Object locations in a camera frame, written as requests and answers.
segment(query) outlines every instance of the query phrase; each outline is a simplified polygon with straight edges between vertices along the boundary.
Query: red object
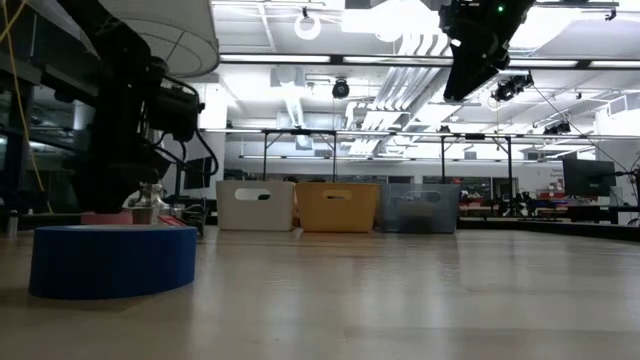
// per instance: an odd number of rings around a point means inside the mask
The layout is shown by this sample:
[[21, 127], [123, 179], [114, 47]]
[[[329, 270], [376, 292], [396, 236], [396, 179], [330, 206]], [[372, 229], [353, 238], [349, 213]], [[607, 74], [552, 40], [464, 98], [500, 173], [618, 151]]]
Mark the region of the red object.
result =
[[538, 200], [550, 200], [550, 199], [564, 199], [564, 192], [553, 192], [553, 196], [550, 195], [551, 192], [541, 192], [538, 195]]
[[131, 225], [133, 216], [129, 211], [117, 214], [96, 214], [94, 212], [83, 213], [80, 217], [82, 225]]
[[160, 219], [160, 221], [162, 221], [163, 223], [171, 226], [187, 226], [185, 223], [178, 220], [175, 216], [171, 215], [158, 215], [158, 219]]

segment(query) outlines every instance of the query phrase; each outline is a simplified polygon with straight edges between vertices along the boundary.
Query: computer monitor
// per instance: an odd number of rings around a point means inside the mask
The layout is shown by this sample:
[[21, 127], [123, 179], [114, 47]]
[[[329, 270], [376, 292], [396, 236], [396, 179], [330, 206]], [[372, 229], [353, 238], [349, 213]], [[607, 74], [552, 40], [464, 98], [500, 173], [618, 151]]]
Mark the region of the computer monitor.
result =
[[[202, 173], [207, 174], [211, 172], [211, 160], [212, 159], [210, 157], [189, 160], [187, 161], [187, 167], [189, 169], [198, 169], [202, 171]], [[202, 189], [211, 186], [211, 176], [203, 176], [202, 173], [186, 170], [184, 177], [184, 189]]]
[[611, 161], [563, 159], [565, 194], [571, 196], [610, 196], [616, 186]]

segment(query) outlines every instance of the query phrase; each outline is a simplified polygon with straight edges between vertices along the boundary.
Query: yellow cable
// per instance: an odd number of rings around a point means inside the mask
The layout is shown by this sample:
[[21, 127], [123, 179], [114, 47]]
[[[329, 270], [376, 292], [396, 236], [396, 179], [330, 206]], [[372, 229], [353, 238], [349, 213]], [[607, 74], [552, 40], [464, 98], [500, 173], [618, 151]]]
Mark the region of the yellow cable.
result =
[[[24, 129], [24, 138], [27, 141], [27, 144], [29, 144], [29, 127], [27, 126], [27, 119], [26, 119], [26, 116], [24, 115], [24, 109], [22, 108], [22, 97], [20, 96], [20, 84], [18, 82], [18, 71], [16, 70], [16, 61], [13, 55], [13, 42], [11, 41], [11, 33], [9, 32], [9, 30], [11, 30], [11, 26], [13, 25], [13, 22], [15, 22], [15, 20], [20, 15], [20, 12], [24, 8], [24, 5], [25, 5], [25, 2], [23, 0], [22, 3], [20, 4], [20, 7], [18, 8], [18, 11], [16, 12], [16, 15], [13, 17], [13, 19], [11, 19], [11, 21], [9, 21], [9, 13], [7, 11], [6, 3], [5, 3], [5, 6], [3, 6], [4, 22], [5, 24], [7, 24], [7, 26], [5, 31], [0, 35], [0, 43], [2, 42], [2, 40], [4, 40], [4, 36], [6, 35], [9, 40], [9, 58], [11, 59], [11, 69], [13, 70], [13, 85], [16, 88], [16, 95], [18, 98], [18, 109], [20, 109], [20, 118], [22, 119], [22, 126]], [[29, 146], [29, 154], [31, 155], [30, 156], [31, 163], [33, 164], [33, 170], [36, 173], [36, 178], [38, 179], [38, 185], [40, 186], [40, 191], [42, 191], [42, 193], [44, 194], [45, 193], [44, 185], [42, 184], [42, 178], [40, 178], [40, 172], [38, 171], [38, 166], [36, 165], [36, 157], [35, 157], [35, 154], [33, 153], [33, 150], [31, 149], [31, 146]], [[47, 207], [49, 208], [49, 212], [53, 214], [53, 209], [51, 208], [51, 203], [49, 202], [49, 199], [47, 199]]]
[[[6, 4], [7, 4], [7, 0], [3, 1], [2, 7], [5, 8], [5, 12], [6, 12]], [[20, 7], [18, 7], [18, 11], [16, 11], [16, 14], [13, 15], [13, 17], [11, 18], [11, 21], [9, 21], [7, 23], [7, 17], [8, 14], [5, 14], [5, 23], [7, 24], [7, 26], [5, 27], [5, 29], [2, 31], [2, 33], [0, 34], [0, 43], [2, 43], [2, 41], [4, 40], [5, 36], [7, 36], [7, 34], [9, 34], [9, 30], [11, 30], [11, 28], [13, 27], [13, 23], [16, 22], [16, 20], [18, 20], [18, 17], [20, 16], [20, 14], [22, 13], [22, 10], [24, 9], [24, 6], [27, 5], [26, 1], [22, 1], [22, 3], [20, 4]]]

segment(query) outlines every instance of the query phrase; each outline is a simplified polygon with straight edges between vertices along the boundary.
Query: window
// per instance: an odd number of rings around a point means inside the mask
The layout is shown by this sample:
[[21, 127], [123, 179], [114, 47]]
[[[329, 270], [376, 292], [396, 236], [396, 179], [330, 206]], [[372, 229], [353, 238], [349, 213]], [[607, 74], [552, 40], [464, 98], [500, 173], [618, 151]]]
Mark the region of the window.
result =
[[0, 93], [0, 125], [9, 125], [11, 95], [12, 93], [10, 91], [2, 91], [2, 93]]
[[[79, 211], [77, 200], [71, 186], [72, 171], [63, 167], [65, 159], [73, 156], [73, 154], [69, 151], [35, 141], [30, 141], [29, 145], [35, 157], [40, 179], [42, 180], [42, 185], [44, 186], [53, 211], [56, 213]], [[37, 201], [37, 198], [42, 192], [40, 191], [38, 178], [31, 160], [27, 162], [21, 190], [32, 194], [33, 197], [36, 198], [33, 205], [36, 207], [36, 209], [34, 209], [35, 212], [48, 211], [45, 204]]]
[[7, 155], [7, 137], [0, 135], [0, 171], [4, 170], [4, 159]]
[[[423, 184], [440, 184], [442, 178], [439, 176], [424, 176]], [[460, 190], [469, 202], [478, 202], [491, 200], [491, 178], [485, 177], [445, 177], [446, 184], [458, 184]]]
[[86, 150], [95, 109], [46, 86], [34, 88], [31, 133]]

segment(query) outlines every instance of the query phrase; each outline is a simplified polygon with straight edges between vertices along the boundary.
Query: dome camera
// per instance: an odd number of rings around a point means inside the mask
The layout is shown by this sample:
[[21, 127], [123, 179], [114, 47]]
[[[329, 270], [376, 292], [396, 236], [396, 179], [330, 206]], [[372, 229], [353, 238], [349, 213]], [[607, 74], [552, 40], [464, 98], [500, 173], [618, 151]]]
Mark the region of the dome camera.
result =
[[349, 96], [349, 85], [346, 79], [336, 79], [336, 84], [331, 92], [335, 99], [344, 99]]

